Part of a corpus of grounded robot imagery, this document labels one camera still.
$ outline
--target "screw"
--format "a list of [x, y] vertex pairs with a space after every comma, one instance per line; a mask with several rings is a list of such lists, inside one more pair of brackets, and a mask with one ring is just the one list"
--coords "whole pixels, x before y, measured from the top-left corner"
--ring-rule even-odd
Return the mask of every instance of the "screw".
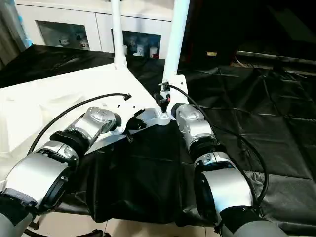
[[68, 178], [66, 176], [61, 176], [61, 179], [64, 180], [65, 182], [68, 182]]

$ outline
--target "black cable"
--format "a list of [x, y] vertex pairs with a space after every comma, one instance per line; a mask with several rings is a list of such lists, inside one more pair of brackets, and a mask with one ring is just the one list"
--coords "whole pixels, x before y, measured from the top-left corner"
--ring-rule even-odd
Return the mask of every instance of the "black cable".
[[102, 98], [106, 98], [106, 97], [110, 97], [110, 96], [124, 96], [126, 98], [128, 98], [130, 95], [127, 95], [127, 94], [122, 94], [122, 93], [112, 93], [112, 94], [107, 94], [107, 95], [100, 95], [100, 96], [97, 96], [97, 97], [94, 97], [92, 99], [88, 99], [88, 100], [85, 100], [85, 101], [82, 101], [74, 106], [71, 106], [70, 108], [66, 109], [64, 112], [62, 112], [60, 115], [58, 115], [56, 118], [54, 118], [51, 122], [48, 123], [48, 125], [45, 126], [45, 128], [42, 129], [42, 131], [38, 134], [38, 136], [35, 138], [33, 144], [31, 145], [30, 149], [29, 149], [29, 152], [28, 152], [28, 155], [30, 153], [33, 152], [36, 144], [39, 142], [40, 138], [44, 135], [44, 133], [56, 122], [58, 121], [62, 116], [64, 116], [65, 114], [69, 113], [71, 110], [81, 106], [81, 105], [84, 105], [84, 104], [87, 104], [89, 102], [92, 102], [92, 101], [95, 101], [95, 100], [98, 100], [98, 99], [102, 99]]
[[187, 97], [191, 102], [192, 104], [195, 105], [195, 107], [201, 111], [201, 113], [204, 115], [204, 118], [205, 120], [210, 124], [210, 126], [213, 126], [215, 128], [217, 128], [218, 130], [221, 130], [225, 133], [228, 133], [230, 135], [233, 135], [235, 137], [237, 137], [238, 139], [241, 139], [255, 154], [255, 156], [258, 158], [261, 166], [262, 166], [262, 169], [263, 169], [263, 172], [265, 174], [265, 180], [264, 180], [264, 183], [263, 183], [263, 188], [262, 188], [262, 191], [259, 195], [259, 197], [257, 197], [255, 195], [255, 191], [254, 191], [254, 188], [253, 188], [253, 185], [251, 184], [248, 176], [245, 174], [245, 172], [239, 168], [241, 174], [245, 177], [247, 183], [249, 184], [249, 187], [250, 187], [250, 190], [251, 190], [251, 193], [253, 195], [253, 198], [254, 198], [254, 203], [255, 205], [260, 205], [261, 202], [263, 201], [263, 198], [265, 197], [266, 193], [267, 193], [267, 190], [268, 190], [268, 186], [269, 186], [269, 174], [268, 174], [268, 171], [267, 171], [267, 166], [266, 166], [266, 163], [264, 162], [262, 156], [260, 155], [260, 153], [257, 151], [257, 149], [247, 140], [245, 139], [243, 136], [240, 136], [239, 134], [236, 134], [230, 130], [227, 130], [225, 128], [222, 128], [222, 127], [219, 127], [219, 126], [216, 126], [214, 124], [211, 123], [211, 120], [209, 119], [209, 117], [207, 116], [207, 114], [204, 112], [204, 110], [202, 110], [202, 108], [187, 94], [185, 93], [183, 90], [173, 86], [173, 85], [169, 85], [169, 88], [173, 88], [177, 91], [179, 91], [181, 94], [183, 94], [185, 97]]
[[[50, 237], [50, 236], [43, 236], [43, 235], [40, 235], [40, 234], [37, 234], [37, 233], [34, 233], [32, 231], [30, 231], [29, 229], [26, 229], [24, 231], [25, 234], [27, 234], [28, 236], [31, 236], [31, 237]], [[96, 237], [96, 236], [101, 236], [103, 235], [103, 231], [101, 230], [94, 230], [90, 233], [87, 233], [85, 235], [81, 235], [81, 236], [77, 236], [77, 237]]]

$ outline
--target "black table cover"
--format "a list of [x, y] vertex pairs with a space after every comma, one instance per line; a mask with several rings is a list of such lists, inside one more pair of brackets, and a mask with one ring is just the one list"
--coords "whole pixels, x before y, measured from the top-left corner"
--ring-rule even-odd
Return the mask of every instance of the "black table cover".
[[[151, 93], [163, 60], [128, 57]], [[111, 54], [33, 45], [0, 72], [0, 88], [113, 62]], [[292, 235], [316, 236], [316, 80], [274, 71], [179, 67], [189, 94], [212, 122], [241, 134], [262, 154], [270, 177], [264, 216]], [[259, 194], [262, 168], [237, 138], [215, 129]], [[212, 226], [196, 209], [193, 165], [175, 122], [153, 126], [86, 155], [59, 211], [152, 223]]]

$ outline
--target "floor tile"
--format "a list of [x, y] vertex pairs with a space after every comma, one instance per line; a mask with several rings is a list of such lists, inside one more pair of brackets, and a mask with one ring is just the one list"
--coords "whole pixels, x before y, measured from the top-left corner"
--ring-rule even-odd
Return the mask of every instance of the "floor tile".
[[90, 216], [52, 212], [44, 218], [39, 229], [34, 232], [50, 237], [73, 237], [87, 234], [95, 229], [103, 231], [105, 226], [106, 222], [97, 224]]
[[205, 237], [205, 227], [180, 228], [175, 224], [160, 225], [118, 219], [109, 220], [105, 231], [112, 237]]
[[206, 237], [220, 237], [220, 235], [214, 232], [213, 227], [206, 227]]

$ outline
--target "cable connector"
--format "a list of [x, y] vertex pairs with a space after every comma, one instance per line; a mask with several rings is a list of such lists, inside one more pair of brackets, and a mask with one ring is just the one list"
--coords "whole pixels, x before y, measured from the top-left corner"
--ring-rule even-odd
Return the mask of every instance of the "cable connector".
[[169, 91], [170, 90], [170, 86], [169, 86], [168, 82], [160, 83], [159, 86], [162, 86], [163, 91]]
[[132, 98], [132, 96], [131, 96], [130, 94], [127, 94], [127, 95], [124, 96], [124, 100], [125, 100], [125, 101], [128, 100], [128, 99], [130, 99], [130, 98]]

